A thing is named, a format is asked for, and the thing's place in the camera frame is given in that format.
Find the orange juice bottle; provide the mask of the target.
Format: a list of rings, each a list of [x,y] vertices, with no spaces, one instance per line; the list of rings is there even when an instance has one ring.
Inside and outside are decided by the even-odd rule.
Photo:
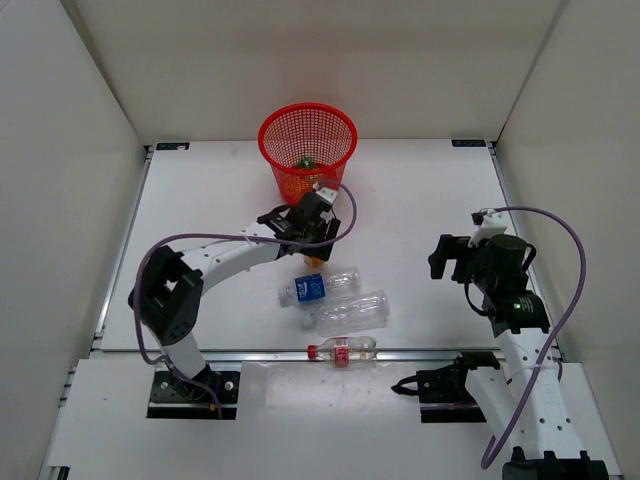
[[[303,256],[303,261],[307,266],[312,268],[321,268],[325,264],[324,260],[307,255]]]

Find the green plastic bottle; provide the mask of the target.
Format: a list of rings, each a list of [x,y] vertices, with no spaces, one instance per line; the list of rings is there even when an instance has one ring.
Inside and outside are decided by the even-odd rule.
[[[303,171],[314,171],[318,170],[320,167],[321,164],[312,156],[301,156],[295,164],[296,169]]]

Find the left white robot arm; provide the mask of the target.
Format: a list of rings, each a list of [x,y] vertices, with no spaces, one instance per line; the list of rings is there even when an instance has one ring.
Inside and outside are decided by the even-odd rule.
[[[138,348],[152,366],[168,367],[174,385],[191,402],[218,404],[213,372],[193,330],[201,299],[213,287],[251,268],[294,254],[329,258],[340,221],[332,209],[336,186],[316,186],[294,205],[281,205],[235,235],[199,234],[203,245],[176,251],[167,237],[141,260],[128,304]]]

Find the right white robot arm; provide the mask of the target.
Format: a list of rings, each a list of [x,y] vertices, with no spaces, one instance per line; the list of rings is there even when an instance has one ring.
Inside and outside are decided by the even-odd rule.
[[[561,389],[562,368],[550,350],[552,328],[542,300],[528,289],[536,249],[508,234],[473,240],[444,234],[429,256],[440,279],[454,261],[454,282],[483,295],[478,315],[489,320],[502,353],[462,352],[452,364],[419,370],[392,391],[417,397],[424,422],[485,420],[492,437],[481,459],[488,469],[501,451],[505,479],[606,479],[572,423]]]

